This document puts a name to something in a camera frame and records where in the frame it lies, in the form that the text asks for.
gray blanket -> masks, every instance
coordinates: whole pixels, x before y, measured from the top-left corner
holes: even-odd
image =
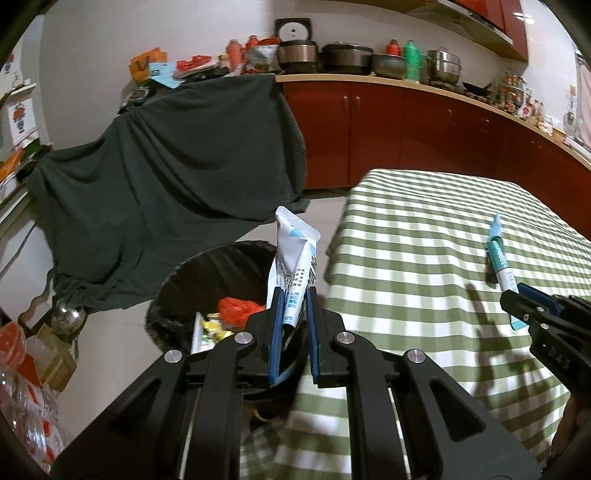
[[[27,187],[57,295],[108,310],[153,298],[176,265],[279,205],[302,211],[305,178],[300,129],[265,74],[172,90],[95,142],[46,155]]]

plastic water bottle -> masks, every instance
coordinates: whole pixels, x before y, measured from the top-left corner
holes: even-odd
[[[0,390],[21,408],[42,420],[57,423],[57,404],[53,396],[30,383],[12,368],[0,367]]]
[[[24,445],[27,452],[41,466],[46,462],[46,441],[42,420],[28,410],[13,402],[2,402],[0,410],[12,427],[14,435]]]
[[[9,367],[0,367],[0,411],[33,459],[49,473],[72,441],[58,425],[56,402]]]

table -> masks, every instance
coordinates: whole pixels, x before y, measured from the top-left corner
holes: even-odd
[[[569,393],[485,281],[496,213],[518,282],[591,299],[590,242],[517,185],[372,170],[350,191],[329,245],[326,308],[379,349],[422,349],[542,462]],[[244,478],[350,478],[345,389],[320,390],[305,371],[287,421],[244,439]]]

white wall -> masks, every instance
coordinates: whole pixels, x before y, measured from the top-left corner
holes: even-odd
[[[526,24],[530,62],[523,72],[533,98],[544,102],[545,111],[562,122],[568,111],[570,85],[577,86],[574,44],[568,32],[550,9],[539,0],[521,0],[525,14],[533,24]]]
[[[522,1],[524,7],[538,3]],[[43,107],[52,141],[57,148],[69,147],[94,140],[104,131],[130,90],[127,65],[133,56],[156,46],[168,51],[171,60],[215,56],[224,52],[231,38],[244,42],[251,34],[271,35],[274,20],[281,17],[310,17],[314,39],[321,46],[341,40],[381,51],[396,38],[400,43],[412,39],[422,51],[447,47],[461,59],[462,79],[476,85],[489,83],[508,64],[444,28],[366,5],[323,0],[60,0],[46,14],[41,40]],[[537,42],[543,38],[555,42],[554,30],[542,34],[538,26],[556,29],[556,25],[537,19],[533,26]],[[535,49],[532,59],[545,61]],[[540,78],[540,90],[547,83],[558,84],[554,69],[540,69],[550,74]],[[532,87],[538,70],[532,66],[528,72]],[[547,96],[554,98],[554,90],[553,86]],[[550,98],[544,103],[553,105]],[[560,108],[556,106],[555,115],[562,117]]]

plastic bag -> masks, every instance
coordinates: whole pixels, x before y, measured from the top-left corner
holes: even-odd
[[[220,317],[226,323],[244,329],[248,317],[256,312],[262,312],[265,307],[250,300],[226,297],[217,304]]]

